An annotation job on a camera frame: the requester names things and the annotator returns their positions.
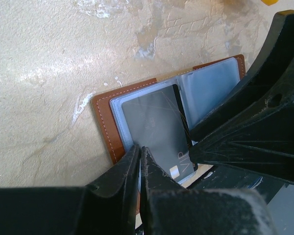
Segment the scuff mark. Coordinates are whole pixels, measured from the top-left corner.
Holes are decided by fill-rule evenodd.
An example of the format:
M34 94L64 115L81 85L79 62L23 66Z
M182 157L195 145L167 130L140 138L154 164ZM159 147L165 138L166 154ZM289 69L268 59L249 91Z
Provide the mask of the scuff mark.
M225 48L226 48L227 50L229 50L229 48L230 48L230 43L229 43L229 42L225 42Z
M77 171L75 171L71 177L74 177L74 175L76 175L77 173L79 173L80 171L82 171L83 169L85 169L88 165L86 164L85 166L83 166L82 168L78 169Z
M208 173L208 175L207 175L206 177L204 177L204 180L207 179L207 178L209 178L210 176L212 176L212 174L213 174L213 172L210 171L210 172Z
M252 187L250 187L251 189L255 189L257 188L261 183L263 182L263 177L260 177L259 180L256 181L256 183L254 183L254 185Z
M74 112L73 112L73 117L72 117L72 122L71 122L71 128L74 126L74 124L76 123L78 117L82 114L82 112L84 111L86 105L89 103L89 101L93 98L94 94L96 94L96 92L91 92L89 94L86 95L86 97L83 99L82 103L80 101L82 94L80 94L77 97L76 103L75 103L75 108L74 108Z
M17 76L18 82L28 82L32 85L43 86L47 78L56 78L65 73L80 71L92 66L97 57L85 56L81 58L66 58L64 61L54 61L53 64L41 64L33 70L22 69L22 74Z
M135 54L136 58L152 60L156 55L155 41L149 43L147 47L140 47Z

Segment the tan stitching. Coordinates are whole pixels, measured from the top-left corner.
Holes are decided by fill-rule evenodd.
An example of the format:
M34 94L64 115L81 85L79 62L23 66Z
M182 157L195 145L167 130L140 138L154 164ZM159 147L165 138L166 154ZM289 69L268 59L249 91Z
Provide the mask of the tan stitching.
M111 141L110 141L110 138L109 138L109 135L108 135L108 132L107 132L106 126L105 126L105 124L104 124L104 121L103 121L103 118L102 118L102 115L101 115L101 111L100 111L100 108L99 108L99 106L98 106L98 101L103 100L103 99L106 99L106 98L114 97L114 96L116 96L116 95L118 95L118 94L126 93L126 92L129 92L129 91L132 91L132 90L138 89L138 88L140 88L140 87L148 86L148 85L151 85L151 84L153 84L153 83L156 83L156 81L154 81L154 82L150 82L150 83L148 83L148 84L144 84L144 85L141 85L141 86L138 86L138 87L132 88L132 89L128 89L128 90L123 91L123 92L118 92L118 93L115 93L115 94L109 95L109 96L107 96L107 97L101 98L101 99L99 99L99 100L96 101L97 109L98 109L98 111L99 111L99 115L100 115L100 118L101 118L101 121L102 121L102 124L103 124L103 128L104 128L104 130L105 130L105 132L106 132L106 135L107 135L107 138L108 138L108 141L109 141L109 144L110 144L110 147L111 147L111 150L112 150L112 153L113 153L113 156L114 156L114 159L116 160L116 162L118 162L118 161L117 161L117 158L116 158L116 154L115 154L114 149L113 149L113 147L112 147L112 143L111 143Z
M241 69L240 69L240 71L242 72L242 77L243 77L245 75L244 66L243 66L243 60L240 57L237 57L237 59L241 62Z

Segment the card holder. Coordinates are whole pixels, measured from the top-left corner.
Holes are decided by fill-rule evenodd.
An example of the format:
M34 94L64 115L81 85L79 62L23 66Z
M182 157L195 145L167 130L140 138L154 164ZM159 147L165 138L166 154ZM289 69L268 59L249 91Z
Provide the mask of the card holder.
M125 102L139 97L143 99L143 96L176 84L179 87L188 128L192 129L230 93L239 81L238 62L234 58L228 58L196 71L177 75L149 87L111 99L110 107L125 151L127 152L134 144L122 108ZM157 106L156 103L149 105L150 107L144 106L146 115L149 111L152 111L153 106Z
M232 58L234 58L237 61L238 68L239 68L239 77L240 79L242 79L242 77L245 75L244 56L236 55L236 56L233 56ZM190 69L172 72L165 76L159 76L157 78L149 79L143 82L139 82L139 83L132 84L126 87L115 89L113 91L96 95L91 102L92 102L93 109L95 111L95 115L98 120L99 127L101 129L101 133L103 135L104 142L107 146L112 162L115 164L125 154L123 143L118 133L118 129L117 129L117 126L114 121L113 114L110 108L109 102L112 98L133 92L137 89L145 88L146 86L150 86L157 82L167 80L168 78L172 78L177 75L183 75L191 71L196 71L198 69L204 68L214 63L224 61L226 59L227 58L221 59L215 62L203 64L203 65L194 66Z

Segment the white paint smear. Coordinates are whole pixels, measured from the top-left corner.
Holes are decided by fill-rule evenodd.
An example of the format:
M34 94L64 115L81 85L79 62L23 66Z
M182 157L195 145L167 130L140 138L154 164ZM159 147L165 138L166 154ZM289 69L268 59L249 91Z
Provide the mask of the white paint smear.
M212 172L212 171L210 171L210 172L208 173L208 175L207 175L206 177L204 177L204 179L207 179L207 178L209 178L210 176L212 176L212 174L213 174L213 172Z
M140 47L135 54L136 58L152 60L156 55L155 42L150 43L146 48Z
M121 81L119 81L119 78L118 78L117 76L115 76L115 78L114 78L114 79L116 79L116 81L117 81L117 83L120 85L120 87L122 87L122 86L123 86L122 82L121 82Z
M42 64L33 70L24 72L17 77L18 82L29 82L33 85L43 85L47 78L56 78L57 76L65 73L72 73L74 71L81 71L96 62L98 57L85 56L81 58L66 58L64 61L54 61L52 64Z
M96 94L96 92L89 93L89 94L86 95L86 97L82 100L82 102L80 101L82 94L80 94L80 95L77 97L76 104L75 104L75 108L74 108L74 112L73 112L73 117L72 117L71 127L74 126L74 124L76 123L78 117L82 114L82 112L84 111L86 105L87 105L87 104L89 103L89 101L93 98L94 94Z
M110 18L121 13L129 4L128 0L73 0L80 13L98 18Z
M257 182L251 187L251 189L257 188L263 181L263 177L261 177Z

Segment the card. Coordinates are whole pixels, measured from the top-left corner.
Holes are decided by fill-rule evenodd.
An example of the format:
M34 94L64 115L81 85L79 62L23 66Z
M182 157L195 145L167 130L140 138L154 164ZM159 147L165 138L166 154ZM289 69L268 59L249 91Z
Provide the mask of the card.
M133 142L148 147L174 180L197 169L188 156L192 141L176 84L124 102L122 111Z
M134 143L129 132L129 129L127 127L125 116L122 110L122 104L129 100L133 100L135 98L149 94L151 92L158 91L164 87L171 86L173 84L177 84L177 80L175 78L171 78L166 81L153 84L147 88L133 91L132 93L128 93L110 100L111 111L116 122L116 126L121 137L122 144L126 152L130 150Z

